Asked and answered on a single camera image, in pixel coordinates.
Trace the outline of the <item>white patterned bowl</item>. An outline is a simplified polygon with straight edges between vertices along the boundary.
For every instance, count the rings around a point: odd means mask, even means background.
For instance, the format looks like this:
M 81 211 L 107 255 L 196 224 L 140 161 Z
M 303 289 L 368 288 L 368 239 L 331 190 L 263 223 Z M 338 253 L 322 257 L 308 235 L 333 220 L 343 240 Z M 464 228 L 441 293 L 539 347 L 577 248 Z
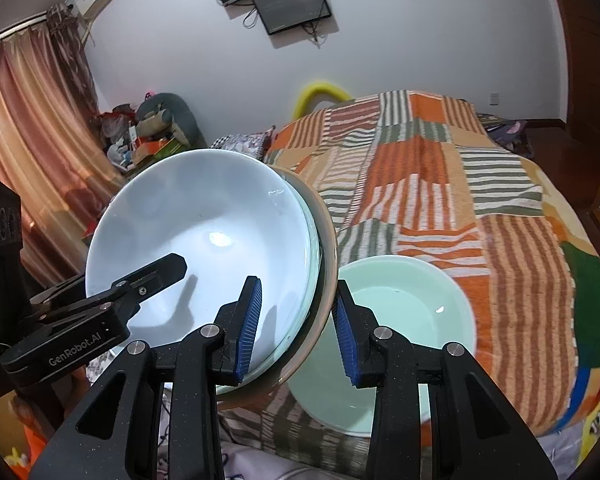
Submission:
M 262 308 L 250 366 L 258 366 L 291 328 L 309 281 L 309 231 L 290 188 L 263 162 L 215 148 L 157 162 L 100 218 L 86 258 L 87 295 L 171 252 L 182 256 L 184 278 L 129 322 L 131 338 L 157 347 L 212 322 L 254 275 Z

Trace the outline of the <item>striped patchwork blanket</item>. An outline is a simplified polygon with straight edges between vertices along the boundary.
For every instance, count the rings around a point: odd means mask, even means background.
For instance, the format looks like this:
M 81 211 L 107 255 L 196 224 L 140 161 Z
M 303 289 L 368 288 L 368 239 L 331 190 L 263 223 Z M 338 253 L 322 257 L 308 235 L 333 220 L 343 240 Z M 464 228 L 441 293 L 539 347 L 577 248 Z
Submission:
M 493 143 L 470 103 L 364 96 L 286 125 L 264 159 L 320 194 L 341 263 L 416 257 L 460 285 L 479 363 L 535 434 L 600 403 L 600 257 L 547 175 Z

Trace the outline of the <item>yellow cartoon bedsheet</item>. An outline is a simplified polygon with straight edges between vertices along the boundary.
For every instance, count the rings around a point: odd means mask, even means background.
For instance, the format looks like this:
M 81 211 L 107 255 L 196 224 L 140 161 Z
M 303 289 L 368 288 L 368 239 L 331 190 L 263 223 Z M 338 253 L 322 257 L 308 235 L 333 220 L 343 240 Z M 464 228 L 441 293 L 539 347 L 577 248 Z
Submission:
M 569 479 L 594 451 L 600 451 L 600 403 L 580 422 L 539 437 L 558 479 Z

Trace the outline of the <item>orange pink curtain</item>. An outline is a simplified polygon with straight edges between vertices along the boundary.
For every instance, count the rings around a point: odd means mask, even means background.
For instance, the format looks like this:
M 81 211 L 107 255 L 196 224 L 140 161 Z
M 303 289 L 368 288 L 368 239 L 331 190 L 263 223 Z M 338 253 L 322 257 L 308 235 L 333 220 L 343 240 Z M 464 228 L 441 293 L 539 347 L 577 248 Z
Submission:
M 83 234 L 123 184 L 98 115 L 68 6 L 0 40 L 0 181 L 21 197 L 23 264 L 43 285 L 83 271 Z

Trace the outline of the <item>grey plush toy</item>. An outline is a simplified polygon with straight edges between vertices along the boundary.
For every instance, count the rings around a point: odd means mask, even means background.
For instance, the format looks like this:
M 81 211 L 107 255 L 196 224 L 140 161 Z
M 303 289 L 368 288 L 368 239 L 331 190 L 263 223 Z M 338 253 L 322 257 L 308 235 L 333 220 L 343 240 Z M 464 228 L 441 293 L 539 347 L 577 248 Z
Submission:
M 189 148 L 207 146 L 194 114 L 177 94 L 162 92 L 150 96 L 140 104 L 135 118 L 135 131 L 140 139 L 160 134 L 172 136 Z

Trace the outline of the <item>yellow foam tube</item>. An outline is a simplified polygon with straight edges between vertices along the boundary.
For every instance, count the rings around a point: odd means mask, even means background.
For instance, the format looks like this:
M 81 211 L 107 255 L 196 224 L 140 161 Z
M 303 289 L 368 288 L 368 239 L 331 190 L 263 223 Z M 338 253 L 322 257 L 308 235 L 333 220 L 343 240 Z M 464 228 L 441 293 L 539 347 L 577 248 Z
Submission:
M 327 81 L 317 81 L 304 87 L 294 103 L 294 110 L 291 114 L 291 120 L 298 120 L 312 110 L 312 105 L 318 98 L 326 98 L 335 103 L 341 103 L 352 100 L 352 96 L 340 87 L 330 84 Z

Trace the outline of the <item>pink ceramic bowl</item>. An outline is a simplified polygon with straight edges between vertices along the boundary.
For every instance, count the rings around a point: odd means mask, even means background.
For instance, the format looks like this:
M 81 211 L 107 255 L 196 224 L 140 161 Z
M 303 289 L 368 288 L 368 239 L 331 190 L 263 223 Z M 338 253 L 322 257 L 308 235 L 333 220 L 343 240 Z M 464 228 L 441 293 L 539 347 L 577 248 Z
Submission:
M 324 200 L 314 188 L 307 185 L 302 177 L 293 171 L 279 166 L 272 166 L 272 169 L 299 192 L 311 211 L 322 248 L 320 272 L 318 272 L 314 298 L 308 316 L 287 351 L 252 382 L 227 393 L 219 394 L 216 405 L 220 411 L 262 404 L 265 398 L 272 396 L 285 382 L 288 382 L 306 362 L 320 339 L 336 296 L 338 281 L 336 230 Z

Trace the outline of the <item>small black wall monitor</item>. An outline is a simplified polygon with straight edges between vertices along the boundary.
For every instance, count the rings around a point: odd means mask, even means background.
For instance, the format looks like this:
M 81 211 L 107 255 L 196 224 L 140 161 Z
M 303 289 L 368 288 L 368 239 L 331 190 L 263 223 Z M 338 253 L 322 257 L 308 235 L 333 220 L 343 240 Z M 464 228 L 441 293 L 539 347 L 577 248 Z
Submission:
M 252 1 L 270 36 L 295 27 L 315 24 L 332 16 L 327 0 Z

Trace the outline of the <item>mint green bowl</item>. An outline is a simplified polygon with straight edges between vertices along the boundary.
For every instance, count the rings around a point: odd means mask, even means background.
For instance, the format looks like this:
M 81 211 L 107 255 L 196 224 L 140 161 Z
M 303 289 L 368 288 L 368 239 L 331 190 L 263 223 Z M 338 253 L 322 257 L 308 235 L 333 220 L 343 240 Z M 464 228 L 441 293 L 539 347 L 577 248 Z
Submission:
M 246 374 L 242 383 L 238 385 L 238 388 L 248 385 L 250 382 L 256 380 L 260 375 L 274 365 L 289 349 L 291 344 L 298 336 L 300 328 L 306 320 L 306 317 L 309 315 L 310 307 L 314 298 L 318 274 L 320 273 L 321 267 L 320 238 L 318 237 L 317 227 L 308 204 L 293 186 L 290 188 L 290 192 L 294 194 L 294 197 L 303 211 L 304 218 L 306 218 L 306 226 L 308 227 L 309 231 L 309 281 L 306 285 L 306 291 L 304 292 L 300 306 L 296 307 L 296 314 L 294 315 L 294 322 L 292 322 L 291 328 L 288 330 L 286 335 L 283 336 L 282 341 L 264 359 L 262 363 L 260 363 L 258 366 L 251 365 L 249 367 L 249 372 Z

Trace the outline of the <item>patterned quilt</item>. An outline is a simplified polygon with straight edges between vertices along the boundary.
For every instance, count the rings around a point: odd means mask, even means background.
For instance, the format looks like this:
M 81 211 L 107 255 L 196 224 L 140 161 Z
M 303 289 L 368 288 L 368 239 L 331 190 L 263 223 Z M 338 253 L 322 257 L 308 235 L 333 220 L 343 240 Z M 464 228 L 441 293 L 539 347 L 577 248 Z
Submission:
M 211 144 L 211 148 L 247 155 L 263 162 L 274 139 L 275 127 L 272 126 L 261 132 L 221 136 Z

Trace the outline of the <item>green box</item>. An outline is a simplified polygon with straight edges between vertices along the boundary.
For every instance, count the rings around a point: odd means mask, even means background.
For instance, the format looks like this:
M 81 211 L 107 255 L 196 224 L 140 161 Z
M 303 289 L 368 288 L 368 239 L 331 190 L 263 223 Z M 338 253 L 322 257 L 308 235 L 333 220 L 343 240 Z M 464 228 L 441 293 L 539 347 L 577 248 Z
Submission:
M 143 142 L 133 151 L 132 163 L 135 167 L 140 167 L 143 164 L 158 162 L 158 160 L 187 150 L 188 146 L 181 144 L 175 138 L 171 140 L 161 139 L 159 141 Z

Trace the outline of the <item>brown wooden door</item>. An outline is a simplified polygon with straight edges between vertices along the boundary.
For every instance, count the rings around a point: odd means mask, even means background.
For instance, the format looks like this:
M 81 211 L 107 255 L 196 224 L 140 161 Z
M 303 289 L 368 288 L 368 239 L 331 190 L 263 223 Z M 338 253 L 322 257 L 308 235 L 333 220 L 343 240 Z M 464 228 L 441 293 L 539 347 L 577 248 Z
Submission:
M 591 193 L 583 203 L 600 204 L 600 4 L 556 0 L 567 52 L 567 129 L 590 156 Z

